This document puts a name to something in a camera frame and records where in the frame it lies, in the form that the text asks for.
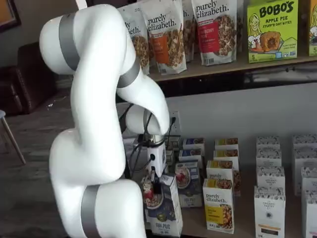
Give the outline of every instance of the chair leg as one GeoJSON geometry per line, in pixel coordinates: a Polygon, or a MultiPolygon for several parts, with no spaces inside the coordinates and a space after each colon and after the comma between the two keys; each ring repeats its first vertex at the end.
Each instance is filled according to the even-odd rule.
{"type": "Polygon", "coordinates": [[[24,157],[23,157],[23,155],[22,155],[22,153],[21,153],[21,151],[20,151],[20,148],[19,148],[18,144],[16,143],[16,141],[15,141],[15,139],[14,139],[14,137],[13,137],[13,134],[12,134],[12,132],[11,132],[11,130],[10,130],[8,124],[7,124],[6,121],[5,121],[5,118],[1,118],[1,122],[2,122],[2,124],[3,124],[3,126],[4,126],[4,129],[5,129],[6,133],[7,133],[7,135],[9,136],[9,139],[10,139],[10,141],[11,141],[11,143],[12,143],[12,145],[13,145],[15,151],[16,151],[16,153],[18,154],[18,156],[19,156],[19,158],[20,158],[22,164],[25,165],[26,162],[25,162],[25,160],[24,160],[24,157]]]}

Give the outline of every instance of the cereal box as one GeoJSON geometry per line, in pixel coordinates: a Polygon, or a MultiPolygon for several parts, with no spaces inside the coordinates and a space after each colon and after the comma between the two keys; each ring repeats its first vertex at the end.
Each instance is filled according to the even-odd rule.
{"type": "Polygon", "coordinates": [[[261,0],[248,6],[249,62],[297,57],[298,0],[261,0]]]}
{"type": "Polygon", "coordinates": [[[199,168],[203,168],[202,151],[200,149],[180,150],[178,160],[180,162],[197,161],[199,168]]]}
{"type": "Polygon", "coordinates": [[[232,162],[234,195],[241,196],[241,176],[239,170],[238,150],[215,150],[213,152],[213,160],[232,162]]]}
{"type": "Polygon", "coordinates": [[[146,203],[149,222],[153,234],[180,237],[183,218],[180,209],[176,178],[162,175],[160,191],[154,192],[149,177],[143,178],[143,198],[146,203]]]}
{"type": "Polygon", "coordinates": [[[317,237],[317,191],[306,191],[302,207],[302,231],[304,238],[317,237]]]}
{"type": "Polygon", "coordinates": [[[273,148],[257,149],[257,166],[282,166],[282,151],[273,148]]]}
{"type": "Polygon", "coordinates": [[[285,190],[285,172],[283,167],[257,167],[259,187],[282,187],[285,190]]]}
{"type": "Polygon", "coordinates": [[[293,183],[294,193],[300,196],[302,193],[302,167],[317,167],[317,148],[302,147],[293,150],[293,183]]]}
{"type": "Polygon", "coordinates": [[[286,197],[283,188],[255,187],[254,210],[257,238],[285,237],[286,197]]]}
{"type": "Polygon", "coordinates": [[[203,191],[197,162],[178,163],[175,175],[181,207],[202,207],[203,191]]]}
{"type": "Polygon", "coordinates": [[[205,179],[203,185],[207,229],[234,233],[232,181],[205,179]]]}
{"type": "Polygon", "coordinates": [[[260,148],[273,148],[280,149],[281,144],[278,136],[258,136],[257,137],[257,149],[260,148]]]}
{"type": "Polygon", "coordinates": [[[183,141],[183,149],[201,149],[202,156],[205,156],[205,139],[203,138],[187,138],[183,141]]]}
{"type": "Polygon", "coordinates": [[[293,147],[314,147],[317,148],[317,134],[305,134],[293,136],[293,147]]]}
{"type": "Polygon", "coordinates": [[[309,56],[317,56],[317,0],[309,3],[309,56]]]}
{"type": "Polygon", "coordinates": [[[215,150],[239,150],[238,138],[217,139],[214,143],[215,150]]]}

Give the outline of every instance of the orange label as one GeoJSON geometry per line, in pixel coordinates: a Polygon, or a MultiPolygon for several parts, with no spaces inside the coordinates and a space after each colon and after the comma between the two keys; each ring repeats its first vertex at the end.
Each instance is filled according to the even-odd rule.
{"type": "Polygon", "coordinates": [[[151,37],[154,54],[158,63],[168,63],[167,35],[151,37]]]}

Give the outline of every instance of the white box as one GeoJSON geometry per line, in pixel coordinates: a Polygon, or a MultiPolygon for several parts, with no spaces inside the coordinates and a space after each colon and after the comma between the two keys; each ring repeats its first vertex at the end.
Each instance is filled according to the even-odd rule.
{"type": "Polygon", "coordinates": [[[254,189],[257,238],[285,237],[285,192],[283,188],[254,189]]]}
{"type": "Polygon", "coordinates": [[[233,168],[233,192],[235,196],[241,196],[241,176],[239,170],[238,150],[215,150],[213,152],[215,161],[232,161],[233,168]]]}
{"type": "Polygon", "coordinates": [[[228,179],[233,183],[232,161],[211,161],[206,167],[208,179],[228,179]]]}
{"type": "Polygon", "coordinates": [[[201,149],[180,150],[179,162],[197,161],[200,169],[203,168],[203,155],[201,149]]]}
{"type": "Polygon", "coordinates": [[[183,141],[183,149],[201,149],[202,156],[205,156],[205,139],[203,138],[187,138],[183,141]]]}
{"type": "Polygon", "coordinates": [[[258,167],[272,167],[282,166],[282,151],[273,148],[259,148],[257,149],[257,166],[258,167]]]}
{"type": "Polygon", "coordinates": [[[154,194],[149,177],[142,179],[143,197],[147,206],[147,219],[153,234],[180,237],[183,218],[180,209],[175,176],[162,175],[161,194],[154,194]]]}
{"type": "Polygon", "coordinates": [[[293,136],[293,147],[314,147],[317,148],[317,134],[304,134],[293,136]]]}
{"type": "Polygon", "coordinates": [[[273,148],[280,149],[281,144],[279,142],[279,137],[270,135],[270,136],[258,136],[257,137],[257,149],[260,148],[273,148]]]}
{"type": "Polygon", "coordinates": [[[206,178],[203,185],[203,193],[207,229],[233,234],[234,207],[232,181],[206,178]]]}
{"type": "Polygon", "coordinates": [[[203,190],[198,162],[178,163],[175,166],[178,195],[181,207],[202,207],[203,190]]]}
{"type": "Polygon", "coordinates": [[[257,167],[259,187],[282,187],[285,191],[285,172],[283,167],[257,167]]]}
{"type": "Polygon", "coordinates": [[[217,139],[214,142],[215,150],[239,150],[238,138],[217,139]]]}
{"type": "Polygon", "coordinates": [[[317,191],[306,191],[302,208],[302,232],[304,238],[317,237],[317,191]]]}
{"type": "Polygon", "coordinates": [[[302,167],[317,167],[317,148],[302,147],[293,149],[293,185],[294,194],[302,193],[302,167]]]}

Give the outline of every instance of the bobo's apple pie box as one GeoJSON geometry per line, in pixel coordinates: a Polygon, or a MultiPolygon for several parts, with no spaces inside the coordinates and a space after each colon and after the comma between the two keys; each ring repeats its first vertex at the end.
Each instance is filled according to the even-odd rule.
{"type": "Polygon", "coordinates": [[[248,6],[249,63],[297,57],[298,0],[257,0],[248,6]]]}
{"type": "Polygon", "coordinates": [[[197,162],[178,163],[175,175],[181,207],[202,207],[203,190],[197,162]]]}
{"type": "Polygon", "coordinates": [[[154,193],[150,178],[142,179],[143,199],[146,204],[147,221],[153,234],[180,237],[183,218],[180,209],[175,176],[162,175],[160,187],[154,193]]]}

